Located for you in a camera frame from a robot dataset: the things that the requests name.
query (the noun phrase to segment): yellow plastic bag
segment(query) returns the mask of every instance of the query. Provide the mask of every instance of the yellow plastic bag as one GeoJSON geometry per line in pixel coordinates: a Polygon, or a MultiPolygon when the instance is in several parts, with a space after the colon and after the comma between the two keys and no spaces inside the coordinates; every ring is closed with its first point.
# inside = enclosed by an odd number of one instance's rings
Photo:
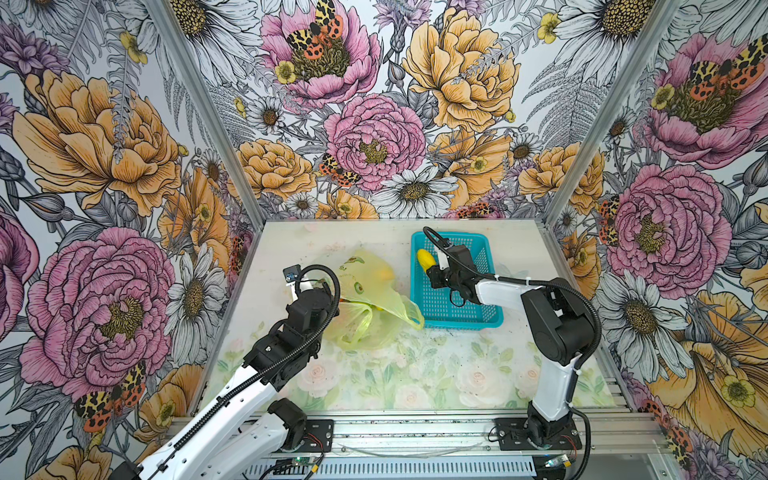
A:
{"type": "Polygon", "coordinates": [[[345,350],[380,349],[391,342],[403,323],[424,328],[424,316],[408,297],[394,289],[395,272],[368,250],[358,249],[333,268],[339,277],[339,316],[324,333],[345,350]]]}

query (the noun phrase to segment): red wire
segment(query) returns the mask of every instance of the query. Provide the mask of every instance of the red wire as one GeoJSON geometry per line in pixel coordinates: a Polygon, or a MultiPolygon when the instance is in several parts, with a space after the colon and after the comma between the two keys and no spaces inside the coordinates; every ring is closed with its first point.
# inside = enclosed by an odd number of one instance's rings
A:
{"type": "Polygon", "coordinates": [[[304,435],[310,437],[312,440],[315,441],[315,443],[320,447],[320,453],[323,453],[323,454],[325,453],[326,450],[325,450],[325,447],[323,446],[323,443],[320,440],[318,440],[316,436],[312,435],[309,432],[305,433],[304,435]]]}
{"type": "Polygon", "coordinates": [[[571,440],[571,437],[567,437],[565,435],[560,435],[562,438],[568,440],[568,443],[571,444],[571,446],[574,448],[574,462],[576,462],[576,458],[578,457],[578,450],[576,449],[576,444],[573,440],[571,440]]]}

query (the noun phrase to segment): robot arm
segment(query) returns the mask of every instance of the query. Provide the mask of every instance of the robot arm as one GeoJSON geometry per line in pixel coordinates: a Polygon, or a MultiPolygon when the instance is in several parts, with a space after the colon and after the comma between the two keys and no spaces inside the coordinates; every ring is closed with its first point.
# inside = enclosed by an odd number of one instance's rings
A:
{"type": "Polygon", "coordinates": [[[181,432],[141,464],[120,465],[110,480],[188,480],[198,476],[229,479],[252,465],[255,458],[278,449],[292,451],[299,445],[306,415],[288,399],[273,402],[266,415],[230,440],[253,412],[306,366],[311,356],[317,357],[322,332],[338,315],[339,281],[330,269],[301,269],[296,265],[283,273],[294,290],[295,301],[286,307],[288,318],[256,341],[215,400],[181,432]],[[327,285],[312,288],[309,282],[300,282],[311,270],[331,276],[333,295],[327,285]]]}
{"type": "Polygon", "coordinates": [[[437,263],[429,252],[417,256],[432,288],[448,287],[469,302],[511,308],[528,318],[545,360],[528,405],[527,434],[536,446],[550,445],[571,421],[579,369],[600,341],[594,307],[564,279],[541,282],[479,273],[466,246],[453,245],[429,227],[424,233],[438,255],[437,263]]]}

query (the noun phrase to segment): table surface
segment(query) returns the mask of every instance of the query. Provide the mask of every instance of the table surface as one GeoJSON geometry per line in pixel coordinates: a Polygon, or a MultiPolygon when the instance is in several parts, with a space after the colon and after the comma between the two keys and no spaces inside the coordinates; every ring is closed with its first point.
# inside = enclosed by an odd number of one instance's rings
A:
{"type": "MultiPolygon", "coordinates": [[[[204,402],[223,388],[253,342],[285,317],[291,295],[283,268],[363,247],[390,263],[396,289],[408,296],[411,235],[424,226],[486,235],[498,274],[547,280],[558,275],[533,220],[268,222],[204,402]]],[[[536,391],[541,354],[526,319],[507,309],[504,316],[502,326],[478,331],[405,326],[390,344],[372,351],[344,351],[324,341],[319,358],[280,395],[315,412],[524,408],[536,391]]],[[[614,406],[594,359],[583,372],[574,404],[614,406]]]]}

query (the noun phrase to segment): teal basket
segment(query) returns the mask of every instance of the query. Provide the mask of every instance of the teal basket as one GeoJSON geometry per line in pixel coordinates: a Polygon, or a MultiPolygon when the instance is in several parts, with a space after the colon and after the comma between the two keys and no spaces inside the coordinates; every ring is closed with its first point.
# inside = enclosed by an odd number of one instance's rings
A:
{"type": "MultiPolygon", "coordinates": [[[[479,233],[439,232],[455,245],[466,245],[480,273],[493,273],[493,258],[488,238],[479,233]]],[[[496,328],[504,322],[500,306],[475,305],[467,302],[462,307],[451,303],[449,288],[432,288],[429,278],[416,259],[421,249],[430,252],[437,260],[435,245],[427,240],[424,232],[411,236],[411,301],[419,306],[425,326],[441,329],[480,330],[496,328]]],[[[461,305],[464,301],[458,292],[453,293],[453,302],[461,305]]]]}

